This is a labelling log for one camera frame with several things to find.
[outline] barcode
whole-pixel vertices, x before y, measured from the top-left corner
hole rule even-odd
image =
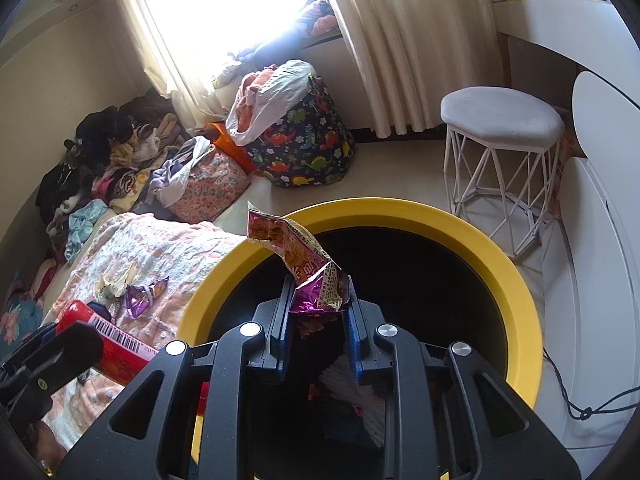
[[[140,342],[133,339],[131,336],[125,334],[122,330],[114,327],[112,324],[107,323],[100,317],[92,317],[91,324],[95,329],[108,337],[112,341],[115,341],[121,346],[124,346],[127,350],[131,350],[133,353],[140,353]]]

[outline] floral bag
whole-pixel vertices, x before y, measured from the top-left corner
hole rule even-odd
[[[302,101],[244,148],[274,186],[332,184],[349,169],[355,142],[322,78]]]
[[[211,221],[229,207],[249,183],[240,165],[212,146],[191,170],[180,199],[168,208],[185,222]]]

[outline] bed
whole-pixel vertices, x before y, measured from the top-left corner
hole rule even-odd
[[[50,307],[44,322],[55,320],[72,300],[94,300],[101,275],[113,279],[135,261],[134,284],[148,285],[169,276],[167,290],[135,320],[122,309],[116,324],[162,348],[174,339],[185,307],[204,277],[241,240],[210,222],[192,225],[158,220],[151,214],[107,211],[73,264],[63,267],[47,290],[45,307],[47,303]],[[84,384],[73,380],[53,395],[53,408],[44,421],[69,449],[121,390],[122,386],[91,372]]]

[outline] orange bag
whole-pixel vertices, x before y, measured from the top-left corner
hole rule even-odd
[[[207,133],[216,130],[219,133],[217,139],[211,139]],[[225,123],[207,123],[204,125],[203,134],[207,139],[211,140],[217,147],[235,160],[246,174],[255,170],[255,164],[246,154],[244,148],[236,146],[231,136],[226,132]]]

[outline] purple snack wrapper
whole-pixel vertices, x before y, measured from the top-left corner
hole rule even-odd
[[[338,312],[349,301],[347,274],[308,229],[248,206],[247,237],[280,256],[296,280],[289,311],[305,319]],[[309,321],[313,325],[309,333],[321,329],[318,319]]]
[[[122,297],[122,303],[129,315],[136,319],[146,309],[154,304],[154,299],[160,296],[169,283],[169,277],[157,280],[149,286],[127,285]]]

